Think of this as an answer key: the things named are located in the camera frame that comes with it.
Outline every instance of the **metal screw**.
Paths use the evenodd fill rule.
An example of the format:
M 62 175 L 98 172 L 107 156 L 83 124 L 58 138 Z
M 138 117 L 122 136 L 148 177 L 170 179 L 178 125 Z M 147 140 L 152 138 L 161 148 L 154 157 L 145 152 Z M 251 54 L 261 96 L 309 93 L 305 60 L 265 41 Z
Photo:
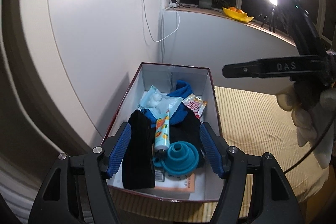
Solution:
M 103 151 L 103 149 L 100 146 L 97 146 L 97 147 L 93 148 L 92 151 L 95 154 L 99 154 L 100 152 Z
M 65 159 L 65 158 L 67 158 L 67 154 L 65 154 L 65 153 L 61 153 L 61 154 L 58 155 L 58 158 L 59 158 L 60 160 L 63 160 L 63 159 Z
M 230 151 L 231 153 L 237 153 L 237 152 L 238 152 L 238 148 L 235 147 L 235 146 L 230 146 L 230 147 L 229 147 L 229 151 Z
M 270 160 L 270 159 L 273 158 L 273 155 L 270 152 L 267 152 L 267 153 L 265 153 L 265 158 Z

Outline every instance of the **open box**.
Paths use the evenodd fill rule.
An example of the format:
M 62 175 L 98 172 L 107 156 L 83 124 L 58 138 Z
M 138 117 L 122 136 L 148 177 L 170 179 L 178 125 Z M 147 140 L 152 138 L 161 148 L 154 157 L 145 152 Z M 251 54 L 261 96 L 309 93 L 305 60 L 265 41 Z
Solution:
M 221 136 L 221 124 L 215 99 L 214 86 L 208 68 L 176 66 L 166 64 L 141 63 L 125 96 L 114 114 L 104 140 L 116 134 L 122 122 L 127 122 L 130 115 L 138 108 L 143 95 L 154 85 L 162 93 L 175 90 L 177 80 L 184 80 L 191 85 L 195 95 L 207 101 L 201 121 L 209 122 L 216 135 Z M 123 189 L 121 166 L 118 172 L 108 180 L 109 187 L 155 199 L 173 201 L 213 202 L 218 201 L 223 188 L 223 180 L 213 173 L 206 160 L 202 168 L 197 168 L 195 174 L 194 193 L 179 193 L 156 189 L 127 190 Z

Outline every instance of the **striped tablecloth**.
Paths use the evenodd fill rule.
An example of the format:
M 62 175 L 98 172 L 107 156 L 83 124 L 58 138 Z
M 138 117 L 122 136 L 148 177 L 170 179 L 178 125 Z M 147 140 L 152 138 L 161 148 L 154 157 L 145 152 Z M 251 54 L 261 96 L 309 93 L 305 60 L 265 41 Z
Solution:
M 296 128 L 290 112 L 283 111 L 273 95 L 215 87 L 223 135 L 229 145 L 247 154 L 261 156 L 271 152 L 283 170 L 297 162 L 310 148 L 297 146 Z M 328 179 L 313 155 L 286 176 L 299 202 L 317 193 Z M 247 216 L 252 191 L 252 176 L 246 179 L 240 216 Z M 209 222 L 217 205 L 212 203 L 174 203 L 144 198 L 110 189 L 117 208 L 138 215 L 176 222 Z

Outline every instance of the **fruit bowl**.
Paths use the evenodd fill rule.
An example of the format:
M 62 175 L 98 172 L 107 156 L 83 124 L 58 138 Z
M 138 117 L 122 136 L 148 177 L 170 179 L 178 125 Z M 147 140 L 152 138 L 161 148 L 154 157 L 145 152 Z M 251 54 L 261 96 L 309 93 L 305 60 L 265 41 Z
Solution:
M 224 7 L 223 7 L 223 11 L 228 17 L 231 17 L 235 20 L 239 20 L 241 22 L 250 22 L 253 19 L 253 17 L 249 17 L 247 13 L 241 14 L 241 13 L 226 9 Z

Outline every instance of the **white cord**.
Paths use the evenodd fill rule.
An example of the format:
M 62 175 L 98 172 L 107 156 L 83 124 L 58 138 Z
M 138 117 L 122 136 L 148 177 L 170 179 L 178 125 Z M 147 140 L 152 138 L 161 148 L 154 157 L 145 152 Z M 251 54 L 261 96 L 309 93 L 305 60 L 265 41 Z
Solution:
M 26 112 L 21 100 L 20 100 L 20 97 L 19 97 L 19 94 L 17 92 L 17 89 L 15 87 L 15 83 L 14 83 L 14 79 L 13 79 L 13 75 L 11 73 L 11 69 L 9 67 L 9 62 L 8 62 L 8 58 L 7 58 L 7 55 L 6 55 L 6 50 L 5 50 L 5 44 L 3 42 L 3 36 L 2 36 L 2 29 L 1 29 L 1 26 L 0 26 L 0 49 L 1 49 L 1 54 L 2 54 L 2 58 L 3 58 L 3 63 L 4 63 L 4 66 L 5 66 L 5 70 L 6 70 L 6 73 L 7 73 L 7 76 L 8 76 L 8 80 L 9 80 L 9 83 L 10 83 L 10 87 L 14 93 L 14 97 L 16 99 L 16 103 L 19 107 L 19 109 L 21 110 L 23 116 L 26 118 L 26 120 L 28 121 L 28 123 L 30 123 L 30 125 L 35 129 L 35 131 L 47 142 L 49 143 L 58 153 L 63 153 L 63 151 L 56 145 L 54 144 L 46 135 L 44 135 L 42 133 L 42 131 L 36 126 L 36 124 L 33 122 L 33 120 L 29 117 L 28 113 Z
M 171 32 L 169 35 L 167 35 L 166 37 L 164 37 L 164 38 L 162 38 L 162 39 L 160 39 L 160 40 L 158 40 L 158 41 L 154 40 L 154 38 L 153 38 L 153 36 L 152 36 L 152 33 L 151 33 L 151 30 L 150 30 L 150 28 L 149 28 L 148 21 L 147 21 L 146 8 L 145 8 L 145 0 L 142 0 L 142 3 L 143 3 L 143 11 L 144 11 L 144 13 L 145 13 L 145 20 L 146 20 L 146 23 L 147 23 L 148 31 L 149 31 L 149 34 L 150 34 L 150 36 L 151 36 L 151 39 L 152 39 L 154 42 L 161 42 L 162 40 L 166 39 L 167 37 L 169 37 L 170 35 L 172 35 L 174 32 L 177 31 L 177 29 L 178 29 L 179 26 L 180 26 L 181 18 L 180 18 L 179 13 L 177 12 L 177 10 L 176 10 L 176 9 L 169 3 L 170 6 L 175 10 L 175 12 L 176 12 L 177 15 L 178 15 L 178 25 L 177 25 L 177 28 L 176 28 L 173 32 Z

